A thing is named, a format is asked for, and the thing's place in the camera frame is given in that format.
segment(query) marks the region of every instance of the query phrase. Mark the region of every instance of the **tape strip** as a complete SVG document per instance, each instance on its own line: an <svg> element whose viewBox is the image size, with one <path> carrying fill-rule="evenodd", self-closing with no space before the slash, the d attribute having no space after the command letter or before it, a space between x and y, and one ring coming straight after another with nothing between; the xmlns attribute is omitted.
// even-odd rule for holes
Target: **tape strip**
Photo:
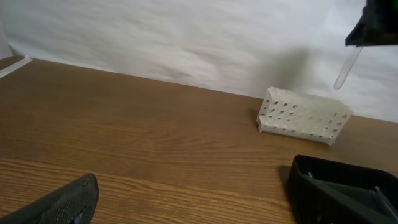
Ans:
<svg viewBox="0 0 398 224"><path fill-rule="evenodd" d="M6 75L17 70L18 68L21 68L22 66L26 65L27 63L29 63L31 61L33 61L33 60L30 59L30 57L28 55L26 55L25 58L20 60L19 62L16 62L16 63L8 66L7 68L0 70L0 78L5 77Z"/></svg>

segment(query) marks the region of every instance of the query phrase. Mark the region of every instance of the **table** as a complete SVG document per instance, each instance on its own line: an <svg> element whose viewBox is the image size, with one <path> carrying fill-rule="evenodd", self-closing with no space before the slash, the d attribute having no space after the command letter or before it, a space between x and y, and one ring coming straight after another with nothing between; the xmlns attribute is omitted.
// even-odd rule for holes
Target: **table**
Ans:
<svg viewBox="0 0 398 224"><path fill-rule="evenodd" d="M261 102L34 60L0 79L0 216L92 172L93 223L295 223L296 154L398 174L398 124L353 116L330 147L259 133Z"/></svg>

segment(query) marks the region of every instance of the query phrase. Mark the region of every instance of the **black object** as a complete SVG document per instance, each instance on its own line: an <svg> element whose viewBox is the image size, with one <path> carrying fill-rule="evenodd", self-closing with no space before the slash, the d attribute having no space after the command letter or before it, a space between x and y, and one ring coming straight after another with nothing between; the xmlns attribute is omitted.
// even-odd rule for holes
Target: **black object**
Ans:
<svg viewBox="0 0 398 224"><path fill-rule="evenodd" d="M398 179L381 170L298 155L289 193L299 223L398 223Z"/></svg>
<svg viewBox="0 0 398 224"><path fill-rule="evenodd" d="M367 0L363 15L346 38L346 45L398 44L398 0Z"/></svg>
<svg viewBox="0 0 398 224"><path fill-rule="evenodd" d="M94 174L61 187L2 219L0 224L89 224L98 201Z"/></svg>

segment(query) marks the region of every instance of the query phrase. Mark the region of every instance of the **wood grain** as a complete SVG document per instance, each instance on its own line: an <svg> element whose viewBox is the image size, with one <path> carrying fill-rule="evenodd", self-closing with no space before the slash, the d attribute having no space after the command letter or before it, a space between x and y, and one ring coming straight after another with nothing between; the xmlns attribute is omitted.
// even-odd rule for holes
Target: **wood grain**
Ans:
<svg viewBox="0 0 398 224"><path fill-rule="evenodd" d="M294 223L296 154L398 172L395 123L354 116L330 147L258 133L260 105L34 60L0 79L0 216L92 172L94 223Z"/></svg>

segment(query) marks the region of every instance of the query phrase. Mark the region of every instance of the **white plastic basket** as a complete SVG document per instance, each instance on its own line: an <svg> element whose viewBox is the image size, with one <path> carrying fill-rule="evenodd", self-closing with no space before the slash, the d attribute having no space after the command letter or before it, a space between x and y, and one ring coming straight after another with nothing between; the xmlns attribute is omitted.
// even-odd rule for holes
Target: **white plastic basket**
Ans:
<svg viewBox="0 0 398 224"><path fill-rule="evenodd" d="M259 131L331 145L352 113L340 100L270 87L257 122Z"/></svg>

